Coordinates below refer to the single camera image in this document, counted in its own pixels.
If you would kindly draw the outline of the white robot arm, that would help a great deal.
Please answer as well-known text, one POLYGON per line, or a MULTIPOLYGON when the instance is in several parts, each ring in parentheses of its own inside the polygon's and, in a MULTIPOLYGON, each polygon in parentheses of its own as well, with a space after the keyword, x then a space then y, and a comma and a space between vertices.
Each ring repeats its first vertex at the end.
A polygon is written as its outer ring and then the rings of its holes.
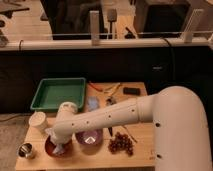
POLYGON ((51 141, 65 144, 77 132, 139 122, 154 124, 155 171, 213 171, 203 103, 182 86, 82 114, 62 109, 52 127, 51 141))

